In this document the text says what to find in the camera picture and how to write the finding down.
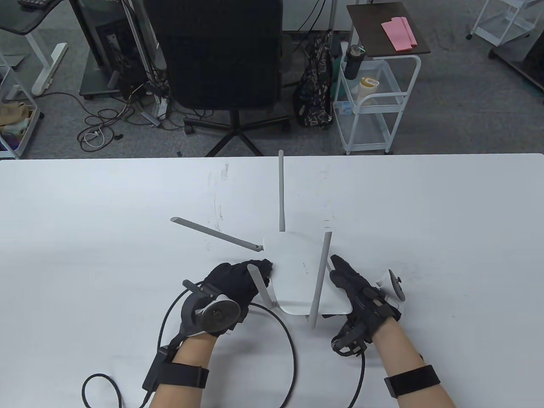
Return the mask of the person's right hand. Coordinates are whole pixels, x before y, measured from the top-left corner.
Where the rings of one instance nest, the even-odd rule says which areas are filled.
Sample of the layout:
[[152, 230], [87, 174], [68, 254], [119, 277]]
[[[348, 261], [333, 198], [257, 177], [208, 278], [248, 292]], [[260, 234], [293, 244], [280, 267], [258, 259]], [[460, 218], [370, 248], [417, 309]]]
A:
[[346, 315], [353, 327], [362, 326], [362, 339], [371, 344], [372, 337], [388, 318], [400, 320], [401, 312], [386, 302], [385, 294], [373, 287], [362, 275], [356, 272], [347, 261], [338, 255], [331, 256], [333, 270], [330, 280], [346, 292], [352, 312]]

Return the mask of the person's left hand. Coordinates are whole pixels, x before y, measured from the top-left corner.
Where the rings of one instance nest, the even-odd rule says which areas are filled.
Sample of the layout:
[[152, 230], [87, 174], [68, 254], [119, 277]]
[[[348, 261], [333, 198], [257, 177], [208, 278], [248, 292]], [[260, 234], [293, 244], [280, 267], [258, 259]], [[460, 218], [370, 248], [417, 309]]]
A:
[[269, 260], [250, 260], [237, 264], [222, 263], [216, 266], [203, 280], [203, 284], [211, 285], [235, 301], [241, 308], [238, 322], [242, 322], [249, 311], [249, 306], [258, 294], [256, 284], [247, 267], [258, 268], [266, 287], [270, 282], [273, 264]]

